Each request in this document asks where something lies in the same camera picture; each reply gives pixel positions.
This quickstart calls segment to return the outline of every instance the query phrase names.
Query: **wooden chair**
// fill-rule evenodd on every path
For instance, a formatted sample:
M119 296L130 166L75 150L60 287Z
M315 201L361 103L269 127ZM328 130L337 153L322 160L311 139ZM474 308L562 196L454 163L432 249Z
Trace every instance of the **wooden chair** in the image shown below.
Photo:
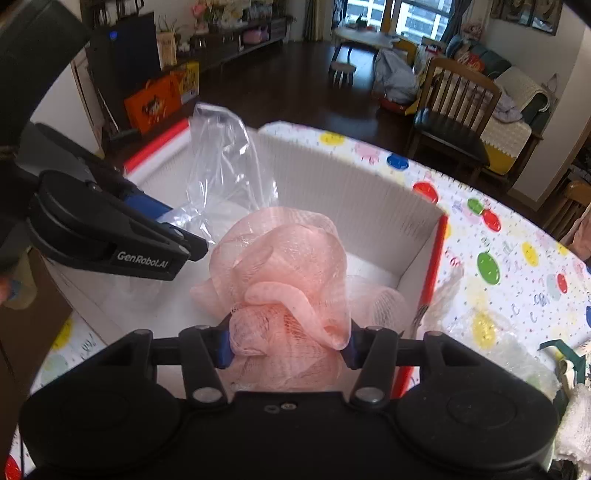
M544 230L556 240L568 233L574 222L591 203L591 185L582 181L571 181L562 191L556 205L544 223Z
M417 45L410 40L405 38L399 38L397 42L392 44L394 50L403 50L407 53L407 65L412 67L414 65L414 59L417 56Z
M485 97L490 100L487 98L488 104L483 105ZM414 126L408 138L407 157L414 158L419 145L424 142L456 158L456 173L462 164L473 168L469 183L474 185L480 171L490 165L480 136L500 97L500 88L481 73L455 60L433 57L427 67Z
M357 67L352 63L342 63L340 61L333 61L330 64L329 80L337 87L345 87L353 85L353 74Z

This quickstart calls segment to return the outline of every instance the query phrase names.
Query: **small stool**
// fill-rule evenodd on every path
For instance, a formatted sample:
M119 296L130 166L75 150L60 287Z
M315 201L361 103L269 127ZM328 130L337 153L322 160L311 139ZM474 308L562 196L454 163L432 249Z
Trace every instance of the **small stool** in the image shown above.
M352 63L342 63L340 61L333 61L329 68L330 80L337 86L352 86L353 74L357 67Z

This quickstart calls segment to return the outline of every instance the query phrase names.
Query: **window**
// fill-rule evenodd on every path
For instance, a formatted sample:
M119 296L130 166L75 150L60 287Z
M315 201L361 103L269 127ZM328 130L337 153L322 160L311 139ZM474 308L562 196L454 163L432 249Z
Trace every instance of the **window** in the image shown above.
M354 22L361 16L368 25L379 30L384 14L392 15L391 12L384 13L385 3L386 0L349 0L345 21ZM392 27L398 35L416 43L421 43L424 36L441 40L451 8L452 0L394 0L394 12L398 12L398 18L392 17Z
M345 22L355 21L361 15L362 20L367 20L369 25L379 30L384 17L385 3L385 0L349 0Z
M441 40L447 26L452 0L395 0L397 10L400 3L398 19L392 19L396 25L396 33L417 43L423 36Z

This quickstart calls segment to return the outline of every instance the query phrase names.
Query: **black chair seat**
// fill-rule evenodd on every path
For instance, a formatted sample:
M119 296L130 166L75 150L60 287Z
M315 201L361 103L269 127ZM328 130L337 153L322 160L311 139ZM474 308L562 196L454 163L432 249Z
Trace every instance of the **black chair seat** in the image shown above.
M425 108L415 115L414 128L426 137L432 138L471 158L482 167L490 165L488 154L480 137L453 118Z

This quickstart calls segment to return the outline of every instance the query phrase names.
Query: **curtain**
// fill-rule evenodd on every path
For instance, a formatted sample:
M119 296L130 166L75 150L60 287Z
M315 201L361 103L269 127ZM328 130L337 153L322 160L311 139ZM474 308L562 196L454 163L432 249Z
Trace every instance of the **curtain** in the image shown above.
M316 0L307 0L304 17L304 40L316 40Z
M304 17L304 40L320 41L323 39L324 21L328 21L328 0L307 0L306 16Z
M445 32L443 32L443 35L441 36L442 42L449 43L454 35L460 33L462 17L471 3L472 0L452 0L452 7L450 8L451 15L449 17L449 22L447 22Z

